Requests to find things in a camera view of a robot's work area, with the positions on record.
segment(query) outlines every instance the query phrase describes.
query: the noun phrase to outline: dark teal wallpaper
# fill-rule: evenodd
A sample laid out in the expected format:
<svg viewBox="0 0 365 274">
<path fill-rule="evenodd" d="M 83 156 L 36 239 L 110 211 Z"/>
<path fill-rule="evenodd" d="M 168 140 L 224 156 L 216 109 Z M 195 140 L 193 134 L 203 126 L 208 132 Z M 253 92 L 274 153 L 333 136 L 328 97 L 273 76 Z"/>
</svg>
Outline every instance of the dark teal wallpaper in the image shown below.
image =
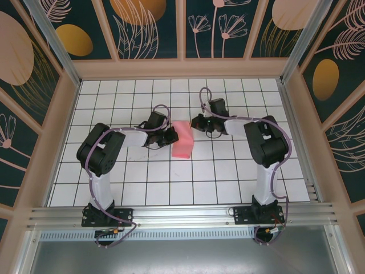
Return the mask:
<svg viewBox="0 0 365 274">
<path fill-rule="evenodd" d="M 103 0 L 120 59 L 177 58 L 175 0 Z"/>
<path fill-rule="evenodd" d="M 365 96 L 326 135 L 351 202 L 365 199 Z"/>
<path fill-rule="evenodd" d="M 9 0 L 0 1 L 0 90 L 40 125 L 59 74 Z"/>
<path fill-rule="evenodd" d="M 269 0 L 252 57 L 289 57 L 316 4 Z"/>
<path fill-rule="evenodd" d="M 242 58 L 258 0 L 186 1 L 186 58 Z"/>
<path fill-rule="evenodd" d="M 365 1 L 347 1 L 303 72 L 324 122 L 365 80 Z"/>
<path fill-rule="evenodd" d="M 0 102 L 0 203 L 14 205 L 38 134 Z"/>
<path fill-rule="evenodd" d="M 357 218 L 358 218 L 360 228 L 361 228 L 361 230 L 363 232 L 363 235 L 365 237 L 365 213 L 358 215 Z"/>
<path fill-rule="evenodd" d="M 2 235 L 4 235 L 6 224 L 7 224 L 7 220 L 0 218 L 0 242 L 1 242 Z"/>
</svg>

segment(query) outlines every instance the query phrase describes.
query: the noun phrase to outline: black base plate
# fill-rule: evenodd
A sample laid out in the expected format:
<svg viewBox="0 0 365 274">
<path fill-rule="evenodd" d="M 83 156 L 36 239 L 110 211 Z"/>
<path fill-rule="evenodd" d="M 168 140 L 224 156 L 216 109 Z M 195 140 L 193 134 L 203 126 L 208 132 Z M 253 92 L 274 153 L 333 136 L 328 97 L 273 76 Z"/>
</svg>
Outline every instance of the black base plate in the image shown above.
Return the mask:
<svg viewBox="0 0 365 274">
<path fill-rule="evenodd" d="M 109 222 L 107 223 L 106 220 L 102 220 L 102 219 L 95 219 L 92 220 L 92 218 L 90 218 L 92 212 L 89 208 L 86 208 L 84 210 L 84 215 L 82 218 L 82 223 L 81 226 L 82 227 L 117 227 L 118 226 L 118 221 L 114 220 L 114 219 L 109 219 Z M 123 220 L 128 220 L 128 221 L 132 221 L 133 220 L 133 209 L 131 208 L 121 208 L 121 209 L 114 209 L 114 216 L 123 219 Z M 123 227 L 131 227 L 131 224 L 127 224 L 127 223 L 123 223 L 120 226 Z"/>
<path fill-rule="evenodd" d="M 234 215 L 235 224 L 275 224 L 275 220 L 272 217 L 258 222 L 252 213 L 250 205 L 246 207 L 233 207 L 232 209 L 233 214 L 232 212 L 230 212 L 230 214 Z M 280 222 L 284 223 L 285 218 L 281 206 L 278 205 L 276 207 L 274 214 Z"/>
</svg>

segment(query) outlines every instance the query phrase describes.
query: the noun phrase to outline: leaf illustration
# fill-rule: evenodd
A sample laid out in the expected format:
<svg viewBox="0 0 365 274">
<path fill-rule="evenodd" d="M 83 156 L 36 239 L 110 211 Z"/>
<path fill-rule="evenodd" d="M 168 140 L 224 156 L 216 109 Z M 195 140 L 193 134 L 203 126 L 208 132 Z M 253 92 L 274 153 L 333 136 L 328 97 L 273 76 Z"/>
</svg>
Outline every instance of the leaf illustration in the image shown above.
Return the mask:
<svg viewBox="0 0 365 274">
<path fill-rule="evenodd" d="M 49 21 L 61 23 L 72 9 L 69 7 L 70 0 L 40 0 L 44 12 Z"/>
<path fill-rule="evenodd" d="M 365 0 L 351 0 L 344 22 L 351 30 L 361 29 L 365 26 Z"/>
<path fill-rule="evenodd" d="M 365 29 L 352 30 L 347 29 L 341 32 L 335 43 L 327 48 L 323 48 L 317 52 L 332 48 L 336 59 L 354 60 L 365 49 Z"/>
</svg>

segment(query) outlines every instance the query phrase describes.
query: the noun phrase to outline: pink block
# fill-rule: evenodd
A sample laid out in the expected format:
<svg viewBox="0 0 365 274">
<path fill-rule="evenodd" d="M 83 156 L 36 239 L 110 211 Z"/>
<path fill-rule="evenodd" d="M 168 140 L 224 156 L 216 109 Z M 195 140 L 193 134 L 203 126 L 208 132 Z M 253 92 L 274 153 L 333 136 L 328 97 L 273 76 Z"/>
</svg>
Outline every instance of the pink block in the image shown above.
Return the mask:
<svg viewBox="0 0 365 274">
<path fill-rule="evenodd" d="M 172 156 L 189 159 L 194 147 L 193 132 L 190 127 L 190 122 L 175 121 L 172 123 L 172 126 L 179 136 L 179 141 L 175 142 L 172 146 Z"/>
</svg>

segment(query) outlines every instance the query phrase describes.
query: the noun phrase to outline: purple cable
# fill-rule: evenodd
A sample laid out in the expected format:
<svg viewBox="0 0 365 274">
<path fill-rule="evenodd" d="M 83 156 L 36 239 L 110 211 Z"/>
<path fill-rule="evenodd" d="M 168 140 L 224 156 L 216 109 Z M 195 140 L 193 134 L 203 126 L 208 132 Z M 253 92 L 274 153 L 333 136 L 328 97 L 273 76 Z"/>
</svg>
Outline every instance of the purple cable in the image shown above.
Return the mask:
<svg viewBox="0 0 365 274">
<path fill-rule="evenodd" d="M 276 171 L 280 168 L 280 166 L 282 166 L 286 161 L 288 161 L 289 160 L 289 157 L 290 157 L 290 155 L 291 155 L 291 152 L 292 152 L 292 150 L 293 150 L 293 148 L 292 148 L 292 146 L 291 146 L 291 141 L 290 141 L 290 138 L 289 138 L 289 136 L 287 135 L 287 133 L 280 127 L 280 126 L 278 126 L 277 124 L 275 124 L 275 123 L 273 123 L 272 121 L 269 121 L 269 120 L 266 120 L 266 119 L 262 119 L 262 118 L 254 118 L 254 117 L 252 117 L 252 118 L 250 118 L 250 117 L 224 117 L 224 116 L 221 116 L 221 115 L 218 115 L 218 114 L 215 114 L 215 113 L 212 113 L 211 111 L 210 111 L 210 109 L 208 109 L 206 106 L 205 106 L 205 104 L 204 104 L 204 102 L 203 102 L 203 100 L 201 99 L 201 94 L 202 94 L 202 92 L 203 92 L 203 90 L 206 90 L 207 91 L 207 93 L 208 93 L 208 101 L 209 100 L 211 100 L 212 99 L 212 92 L 211 92 L 211 90 L 209 89 L 209 88 L 207 88 L 207 87 L 202 87 L 201 88 L 201 90 L 200 90 L 200 92 L 199 92 L 199 100 L 200 100 L 200 104 L 201 104 L 201 107 L 205 110 L 205 111 L 207 111 L 209 114 L 211 114 L 212 116 L 214 116 L 214 117 L 218 117 L 218 118 L 220 118 L 220 119 L 225 119 L 225 120 L 248 120 L 248 121 L 252 121 L 252 122 L 256 122 L 256 121 L 258 121 L 258 122 L 265 122 L 265 123 L 267 123 L 267 124 L 271 124 L 272 126 L 274 126 L 275 128 L 277 128 L 278 130 L 280 130 L 280 132 L 281 133 L 283 133 L 283 135 L 284 135 L 284 137 L 285 137 L 285 139 L 286 139 L 286 141 L 287 141 L 287 143 L 288 143 L 288 147 L 289 147 L 289 151 L 288 151 L 288 154 L 287 154 L 287 156 L 284 158 L 284 160 L 279 164 L 279 165 L 277 165 L 274 169 L 273 169 L 273 174 L 271 175 L 271 178 L 270 178 L 270 192 L 271 192 L 271 194 L 275 197 L 275 198 L 277 198 L 277 199 L 285 199 L 286 200 L 286 212 L 285 212 L 285 221 L 284 221 L 284 224 L 283 224 L 283 227 L 285 228 L 286 227 L 286 223 L 287 223 L 287 217 L 288 217 L 288 214 L 289 214 L 289 200 L 288 200 L 288 198 L 287 198 L 287 196 L 283 196 L 283 197 L 279 197 L 279 196 L 277 196 L 276 194 L 275 194 L 275 192 L 274 192 L 274 177 L 275 177 L 275 173 L 276 173 Z M 254 231 L 254 241 L 256 242 L 256 243 L 258 243 L 258 244 L 266 244 L 266 245 L 269 245 L 269 243 L 266 243 L 266 242 L 264 242 L 264 241 L 262 241 L 262 240 L 260 240 L 258 237 L 257 237 L 257 231 L 258 231 L 258 229 L 260 228 L 260 226 L 257 226 L 257 227 L 255 227 L 255 231 Z M 272 240 L 271 242 L 270 242 L 270 244 L 273 244 L 274 242 L 276 242 L 279 238 L 280 238 L 280 236 L 281 236 L 281 234 L 282 234 L 282 231 L 278 234 L 278 236 L 276 236 L 276 238 L 274 239 L 274 240 Z"/>
<path fill-rule="evenodd" d="M 91 147 L 91 150 L 89 152 L 89 154 L 87 155 L 86 157 L 86 161 L 85 161 L 85 170 L 87 172 L 87 174 L 89 175 L 89 189 L 90 189 L 90 194 L 91 194 L 91 197 L 92 199 L 94 200 L 95 204 L 99 207 L 99 209 L 102 211 L 102 213 L 104 213 L 105 215 L 107 215 L 108 217 L 114 219 L 114 220 L 117 220 L 119 223 L 127 223 L 127 224 L 133 224 L 134 227 L 128 231 L 122 238 L 120 238 L 118 241 L 114 241 L 113 243 L 111 243 L 110 245 L 101 245 L 99 243 L 99 239 L 100 237 L 103 236 L 103 234 L 100 234 L 97 238 L 96 238 L 96 243 L 98 245 L 98 247 L 103 247 L 103 248 L 108 248 L 108 247 L 114 247 L 118 244 L 120 244 L 126 237 L 128 237 L 129 234 L 131 234 L 133 232 L 133 230 L 136 229 L 137 227 L 137 224 L 133 221 L 128 221 L 128 220 L 123 220 L 121 218 L 118 218 L 118 217 L 115 217 L 113 215 L 111 215 L 110 213 L 108 213 L 107 211 L 105 211 L 102 207 L 102 205 L 98 202 L 98 200 L 96 199 L 95 197 L 95 194 L 94 194 L 94 191 L 92 189 L 92 174 L 90 172 L 90 170 L 88 169 L 88 166 L 89 166 L 89 161 L 90 161 L 90 157 L 92 155 L 92 153 L 94 152 L 95 148 L 98 146 L 98 144 L 100 143 L 100 141 L 110 132 L 112 131 L 123 131 L 123 130 L 131 130 L 131 131 L 142 131 L 142 132 L 152 132 L 152 131 L 157 131 L 157 130 L 160 130 L 162 128 L 164 128 L 165 126 L 167 126 L 169 123 L 171 123 L 171 112 L 170 112 L 170 109 L 164 105 L 164 104 L 158 104 L 156 107 L 153 108 L 153 111 L 155 109 L 157 109 L 158 107 L 164 107 L 167 109 L 167 120 L 158 128 L 154 128 L 154 129 L 151 129 L 151 130 L 145 130 L 143 128 L 135 128 L 135 127 L 120 127 L 120 128 L 110 128 L 109 130 L 107 130 L 106 132 L 104 132 L 100 137 L 99 139 L 95 142 L 95 144 Z"/>
</svg>

